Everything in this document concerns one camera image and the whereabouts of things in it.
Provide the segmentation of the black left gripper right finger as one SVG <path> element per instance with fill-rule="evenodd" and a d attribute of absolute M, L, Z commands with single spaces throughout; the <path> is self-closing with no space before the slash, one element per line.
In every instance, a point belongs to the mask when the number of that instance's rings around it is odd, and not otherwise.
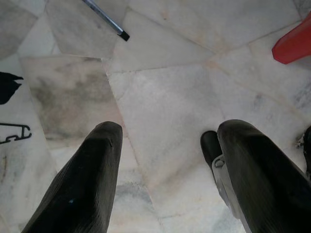
<path fill-rule="evenodd" d="M 249 233 L 309 233 L 311 182 L 283 151 L 242 120 L 217 131 L 241 221 Z"/>

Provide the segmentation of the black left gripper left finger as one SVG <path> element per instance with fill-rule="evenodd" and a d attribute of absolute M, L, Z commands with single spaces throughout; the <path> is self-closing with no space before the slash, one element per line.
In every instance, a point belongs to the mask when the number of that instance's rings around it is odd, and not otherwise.
<path fill-rule="evenodd" d="M 122 139 L 119 124 L 98 124 L 57 173 L 23 232 L 107 232 Z"/>

